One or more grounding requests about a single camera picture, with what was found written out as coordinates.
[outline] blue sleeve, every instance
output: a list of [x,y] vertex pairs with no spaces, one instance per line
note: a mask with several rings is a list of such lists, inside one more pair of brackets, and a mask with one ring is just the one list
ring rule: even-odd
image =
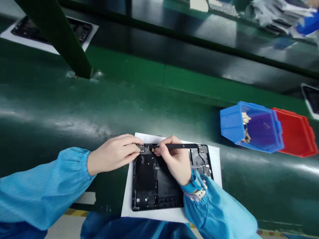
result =
[[0,222],[51,227],[95,178],[87,171],[89,153],[65,149],[51,163],[1,178]]
[[[254,216],[211,178],[201,176],[196,171],[192,174],[190,183],[193,186],[187,185],[182,189],[187,218],[197,227],[203,238],[260,239]],[[189,196],[191,192],[185,191],[191,188],[203,188],[204,196],[194,200]]]

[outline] white paper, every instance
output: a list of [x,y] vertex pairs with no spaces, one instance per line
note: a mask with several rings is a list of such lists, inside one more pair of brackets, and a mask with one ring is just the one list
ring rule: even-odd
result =
[[208,12],[208,3],[206,0],[190,0],[190,9]]
[[[0,34],[0,38],[7,39],[9,41],[13,41],[13,42],[16,42],[16,43],[20,43],[22,45],[26,45],[26,46],[29,46],[29,47],[37,48],[37,49],[40,49],[40,50],[43,50],[43,51],[48,51],[48,52],[51,52],[51,53],[59,55],[58,51],[52,45],[45,44],[45,43],[38,42],[38,41],[34,41],[34,40],[31,40],[31,39],[27,39],[27,38],[23,38],[23,37],[19,37],[19,36],[13,35],[11,33],[12,29],[14,29],[15,26],[23,18],[21,18],[18,21],[16,21],[7,30],[5,30],[3,33],[1,33]],[[95,25],[95,24],[92,24],[92,23],[89,23],[89,22],[86,22],[86,21],[82,21],[80,19],[76,19],[76,18],[72,18],[72,17],[68,17],[68,18],[75,19],[75,20],[78,20],[78,21],[81,21],[81,22],[88,23],[88,24],[92,25],[92,31],[90,32],[90,35],[86,38],[85,42],[82,44],[83,50],[86,51],[87,47],[89,46],[89,43],[91,42],[91,40],[92,40],[93,36],[95,35],[95,33],[96,33],[97,29],[99,28],[99,26]]]
[[[144,143],[160,143],[164,137],[135,133],[135,136],[140,138]],[[214,181],[222,187],[222,174],[220,169],[220,157],[219,148],[214,146],[208,146],[210,162],[212,165],[212,173]],[[129,165],[129,171],[127,173],[126,187],[124,193],[124,200],[122,206],[121,217],[140,217],[149,218],[161,221],[172,221],[172,222],[182,222],[188,223],[188,219],[185,215],[184,208],[168,208],[168,209],[158,209],[158,210],[148,210],[148,211],[132,211],[132,180],[133,177],[133,162]]]

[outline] blue plastic bin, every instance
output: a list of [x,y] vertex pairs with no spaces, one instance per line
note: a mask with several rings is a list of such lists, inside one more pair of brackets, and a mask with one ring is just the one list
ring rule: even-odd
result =
[[[241,141],[245,138],[242,112],[251,118],[247,124],[250,143]],[[264,106],[240,101],[220,111],[220,126],[222,135],[237,145],[267,153],[284,148],[277,114]]]

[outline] red plastic bin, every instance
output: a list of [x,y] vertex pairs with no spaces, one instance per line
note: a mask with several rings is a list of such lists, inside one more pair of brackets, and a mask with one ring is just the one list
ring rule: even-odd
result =
[[272,108],[272,110],[276,111],[282,127],[282,139],[285,147],[279,152],[301,158],[318,153],[315,134],[307,117],[278,108]]

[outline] black device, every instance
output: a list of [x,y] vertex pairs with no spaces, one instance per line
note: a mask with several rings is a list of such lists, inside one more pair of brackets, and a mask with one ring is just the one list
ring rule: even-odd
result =
[[319,114],[319,90],[309,86],[302,86],[305,98],[309,101],[312,112]]
[[[183,207],[183,191],[162,157],[154,154],[157,144],[137,145],[140,155],[133,161],[132,210]],[[191,168],[213,179],[207,145],[167,144],[169,149],[188,149]]]
[[[89,34],[91,33],[93,26],[89,23],[81,22],[72,18],[68,18],[71,28],[73,29],[76,38],[79,40],[79,43],[82,45]],[[24,17],[11,31],[13,35],[38,41],[41,43],[51,45],[48,40],[41,34],[40,30],[36,25],[30,20],[28,16]]]

